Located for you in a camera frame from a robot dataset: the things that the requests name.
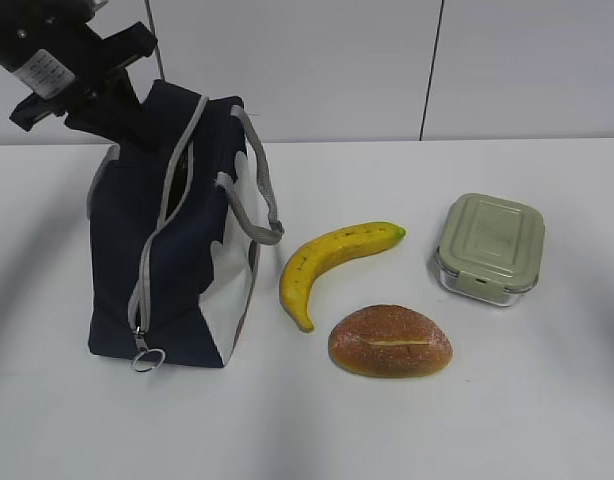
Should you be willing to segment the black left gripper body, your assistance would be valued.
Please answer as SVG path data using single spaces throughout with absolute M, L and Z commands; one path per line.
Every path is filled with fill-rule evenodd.
M 107 38 L 89 27 L 100 1 L 0 1 L 0 66 L 31 93 L 10 119 L 25 131 L 103 97 L 105 80 L 156 48 L 141 22 Z

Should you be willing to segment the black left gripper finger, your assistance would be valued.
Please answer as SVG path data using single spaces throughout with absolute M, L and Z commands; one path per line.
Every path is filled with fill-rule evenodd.
M 84 106 L 70 111 L 64 124 L 72 130 L 78 130 L 108 139 L 103 127 L 103 97 L 87 102 Z M 153 141 L 111 141 L 116 143 L 131 143 L 143 150 L 153 149 Z
M 159 134 L 138 100 L 125 69 L 105 80 L 103 127 L 110 140 L 158 141 Z

